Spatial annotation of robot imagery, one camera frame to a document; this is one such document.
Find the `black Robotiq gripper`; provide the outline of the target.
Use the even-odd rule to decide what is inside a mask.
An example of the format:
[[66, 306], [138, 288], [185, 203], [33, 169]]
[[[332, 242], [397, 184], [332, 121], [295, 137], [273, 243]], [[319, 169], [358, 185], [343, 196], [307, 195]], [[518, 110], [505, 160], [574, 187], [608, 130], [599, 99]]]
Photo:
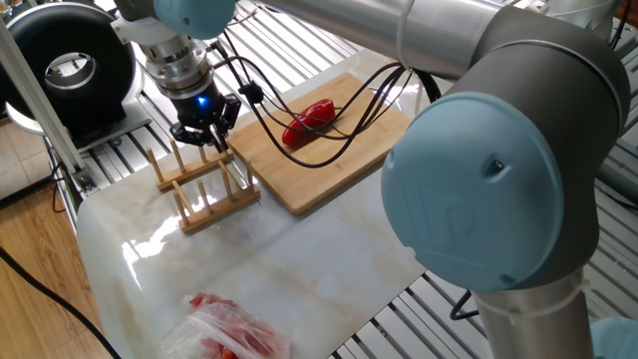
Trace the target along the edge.
[[[226, 137], [234, 128], [241, 108], [238, 97], [234, 94], [222, 96], [211, 82], [192, 97], [174, 100], [173, 105], [180, 121], [170, 127], [176, 141], [194, 146], [214, 143], [220, 153], [228, 150]], [[210, 126], [211, 132], [205, 130]]]

